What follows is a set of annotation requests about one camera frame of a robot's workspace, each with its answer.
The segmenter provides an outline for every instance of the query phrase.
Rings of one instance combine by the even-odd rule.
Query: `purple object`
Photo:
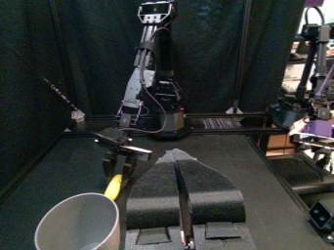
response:
[[[310,121],[304,126],[304,133],[331,137],[331,123],[323,120]]]
[[[320,7],[324,0],[306,0],[306,7],[316,6]]]

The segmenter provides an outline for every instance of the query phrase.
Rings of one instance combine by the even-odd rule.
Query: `wire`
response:
[[[318,7],[315,7],[315,6],[308,7],[308,8],[306,9],[306,15],[304,15],[304,18],[306,18],[306,24],[307,24],[307,11],[308,11],[308,9],[315,9],[315,10],[316,10],[316,12],[318,12],[318,14],[319,14],[319,17],[320,17],[320,25],[324,25],[324,17],[323,17],[323,14],[322,14],[322,12],[320,12],[319,8],[318,8]]]
[[[28,66],[29,70],[33,71],[37,78],[48,85],[49,89],[56,93],[56,95],[65,101],[65,103],[70,106],[70,108],[77,111],[78,108],[74,106],[74,104],[70,102],[70,100],[65,97],[65,95],[61,93],[58,88],[50,81],[38,73],[36,67],[32,65],[32,63],[26,60],[26,58],[22,56],[22,54],[16,50],[16,48],[9,44],[9,42],[2,38],[0,35],[0,40],[5,44],[6,48],[16,54],[16,56],[22,60],[25,65]]]

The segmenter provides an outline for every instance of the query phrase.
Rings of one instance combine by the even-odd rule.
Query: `black tabletop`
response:
[[[125,222],[127,196],[133,182],[165,150],[177,148],[224,175],[240,190],[247,226],[257,250],[331,249],[315,233],[296,197],[279,183],[270,171],[270,162],[247,136],[193,135],[175,142],[136,137],[133,146],[152,150],[152,157],[139,162],[128,187],[116,200],[121,222]],[[108,183],[101,168],[104,152],[105,148],[97,147],[92,138],[60,139],[0,206],[1,249],[33,249],[34,228],[46,211],[74,194],[103,193]]]

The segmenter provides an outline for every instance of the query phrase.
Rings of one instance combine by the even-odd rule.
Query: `black fabric backdrop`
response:
[[[56,3],[64,44],[56,37],[49,3]],[[113,115],[133,71],[140,3],[0,2],[0,187],[26,170],[66,128],[70,116],[69,107],[4,40],[85,114]],[[188,96],[185,112],[224,112],[232,105],[245,1],[179,0],[177,5],[173,63]],[[275,103],[303,5],[304,0],[252,0],[241,111],[264,111]]]

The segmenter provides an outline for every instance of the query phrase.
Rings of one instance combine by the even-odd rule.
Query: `white cup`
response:
[[[119,250],[116,203],[100,193],[62,200],[44,215],[34,231],[37,250]]]

